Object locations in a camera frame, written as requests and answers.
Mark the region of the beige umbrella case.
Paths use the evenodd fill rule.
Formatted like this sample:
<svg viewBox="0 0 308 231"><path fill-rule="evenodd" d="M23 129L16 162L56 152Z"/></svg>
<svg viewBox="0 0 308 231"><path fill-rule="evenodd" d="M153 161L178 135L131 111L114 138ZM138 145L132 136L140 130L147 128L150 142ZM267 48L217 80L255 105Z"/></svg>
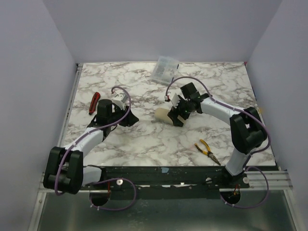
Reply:
<svg viewBox="0 0 308 231"><path fill-rule="evenodd" d="M157 108L154 113L156 121L163 122L166 124L171 124L176 127L183 127L186 124L186 121L182 117L178 117L176 122L179 122L178 125L175 125L172 119L168 116L169 110L165 108Z"/></svg>

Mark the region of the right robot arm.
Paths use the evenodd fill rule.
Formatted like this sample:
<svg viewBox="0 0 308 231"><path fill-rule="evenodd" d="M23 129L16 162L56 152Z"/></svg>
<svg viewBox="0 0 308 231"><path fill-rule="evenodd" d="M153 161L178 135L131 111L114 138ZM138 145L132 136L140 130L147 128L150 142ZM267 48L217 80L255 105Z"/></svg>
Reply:
<svg viewBox="0 0 308 231"><path fill-rule="evenodd" d="M175 94L172 98L165 97L172 102L167 113L171 123L176 127L183 127L184 121L194 112L207 114L227 123L231 129L234 149L225 165L225 171L232 177L242 174L250 156L268 137L257 110L253 107L238 109L218 102L208 92L200 94L193 83L184 85L180 90L183 96Z"/></svg>

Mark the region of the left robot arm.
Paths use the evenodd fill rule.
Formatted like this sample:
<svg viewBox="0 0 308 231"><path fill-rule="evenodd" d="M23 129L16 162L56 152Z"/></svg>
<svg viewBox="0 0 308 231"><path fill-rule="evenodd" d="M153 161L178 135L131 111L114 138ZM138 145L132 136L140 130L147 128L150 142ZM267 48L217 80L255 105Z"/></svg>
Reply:
<svg viewBox="0 0 308 231"><path fill-rule="evenodd" d="M43 186L53 189L57 194L76 194L82 186L103 181L105 170L94 165L84 165L84 157L107 138L112 127L131 127L138 121L125 103L99 100L97 114L84 133L65 147L51 149Z"/></svg>

